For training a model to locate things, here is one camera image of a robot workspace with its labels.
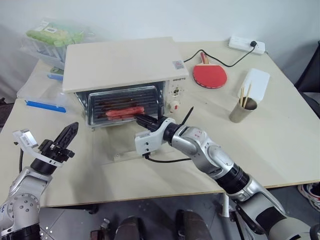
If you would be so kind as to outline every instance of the clear plastic box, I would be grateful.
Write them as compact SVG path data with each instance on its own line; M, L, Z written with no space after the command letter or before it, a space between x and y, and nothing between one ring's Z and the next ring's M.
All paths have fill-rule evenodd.
M29 80L17 92L19 99L24 99L26 104L61 113L75 112L77 110L77 98L62 90L62 81L49 78L50 72L38 72L30 76Z

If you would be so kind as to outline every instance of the black chair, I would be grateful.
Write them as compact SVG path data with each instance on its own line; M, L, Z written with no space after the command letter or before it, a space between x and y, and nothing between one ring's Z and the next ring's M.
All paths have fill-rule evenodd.
M320 41L309 64L294 86L320 118Z
M0 128L4 127L13 107L14 104L6 103L4 97L0 99Z

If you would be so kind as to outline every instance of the white power strip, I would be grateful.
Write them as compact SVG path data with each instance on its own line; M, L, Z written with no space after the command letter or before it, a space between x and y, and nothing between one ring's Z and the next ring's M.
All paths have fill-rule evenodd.
M238 49L244 52L250 52L252 50L252 46L250 46L250 43L252 41L255 41L254 39L247 39L247 38L242 38L238 36L232 36L230 37L229 40L229 48L231 49ZM254 54L264 54L266 51L266 45L262 41L256 41L256 46L255 49L253 50L252 53Z

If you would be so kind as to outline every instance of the white wall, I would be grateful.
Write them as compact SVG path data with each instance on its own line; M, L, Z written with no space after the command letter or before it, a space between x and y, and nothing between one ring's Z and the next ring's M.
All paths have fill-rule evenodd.
M1 0L0 97L13 97L28 79L36 60L16 49L42 17L75 20L108 40L254 38L292 82L320 39L319 0Z

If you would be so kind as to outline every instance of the oven control knob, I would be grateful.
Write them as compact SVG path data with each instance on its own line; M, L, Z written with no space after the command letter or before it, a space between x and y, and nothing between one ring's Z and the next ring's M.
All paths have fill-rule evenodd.
M173 113L178 110L180 103L178 101L172 101L169 103L170 113Z

